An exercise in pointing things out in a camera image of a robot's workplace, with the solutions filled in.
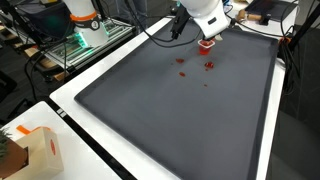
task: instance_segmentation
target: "floor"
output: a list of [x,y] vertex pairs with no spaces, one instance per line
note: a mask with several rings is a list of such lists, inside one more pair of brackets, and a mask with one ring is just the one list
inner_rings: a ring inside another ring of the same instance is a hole
[[[301,0],[300,12],[296,20],[301,25],[313,0]],[[114,0],[106,0],[111,16],[116,15]],[[167,14],[172,2],[170,0],[148,0],[148,15],[163,16]],[[148,19],[152,25],[158,18]],[[268,180],[318,180],[320,179],[320,30],[306,35],[295,57],[302,60],[301,79],[296,77],[294,91],[283,96],[278,114],[278,121],[272,154],[270,157]],[[7,120],[12,109],[24,98],[32,100],[30,85],[23,73],[26,59],[17,55],[11,48],[0,49],[0,70],[17,81],[18,87],[0,103],[0,120]],[[40,99],[46,100],[50,92],[62,83],[45,83],[43,78],[34,73],[35,84],[44,91]],[[28,107],[23,106],[18,114]]]

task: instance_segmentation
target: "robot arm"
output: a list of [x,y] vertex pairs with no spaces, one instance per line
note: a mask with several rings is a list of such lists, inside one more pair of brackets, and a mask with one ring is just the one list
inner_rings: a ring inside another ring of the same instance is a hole
[[178,38],[190,16],[200,26],[206,39],[212,38],[228,27],[228,20],[223,11],[222,0],[180,0],[172,37]]

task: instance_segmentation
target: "red object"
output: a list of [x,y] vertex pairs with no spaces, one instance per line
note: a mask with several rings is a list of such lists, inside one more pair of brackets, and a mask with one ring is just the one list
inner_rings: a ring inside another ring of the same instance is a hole
[[204,66],[206,67],[206,68],[210,68],[210,69],[212,69],[213,67],[214,67],[214,64],[213,64],[213,62],[207,62],[206,64],[204,64]]
[[202,44],[202,46],[199,45],[199,53],[201,55],[209,54],[213,43],[214,41],[204,41],[204,40],[200,41],[200,44]]
[[183,73],[183,72],[179,72],[179,75],[182,76],[182,77],[185,77],[185,76],[186,76],[186,74]]
[[184,62],[184,59],[176,59],[177,63],[182,64]]
[[52,139],[50,140],[50,145],[51,145],[51,150],[52,150],[53,155],[56,155],[56,147],[55,147]]

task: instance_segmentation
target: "red fragment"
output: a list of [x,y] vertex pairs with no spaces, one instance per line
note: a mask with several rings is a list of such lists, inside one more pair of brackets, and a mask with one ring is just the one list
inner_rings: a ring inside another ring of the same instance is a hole
[[179,75],[182,76],[182,77],[185,77],[185,76],[186,76],[186,74],[183,73],[183,72],[179,72]]
[[176,59],[176,62],[182,64],[184,62],[184,59]]
[[205,67],[212,69],[214,67],[213,62],[207,62],[206,64],[204,64]]

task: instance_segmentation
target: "gray mat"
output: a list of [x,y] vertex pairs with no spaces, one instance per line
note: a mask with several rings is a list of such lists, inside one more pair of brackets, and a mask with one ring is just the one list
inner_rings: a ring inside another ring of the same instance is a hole
[[[169,39],[170,27],[155,36]],[[188,23],[178,43],[198,31]],[[165,49],[148,40],[75,99],[182,179],[254,179],[277,40],[222,36],[208,56],[196,42]]]

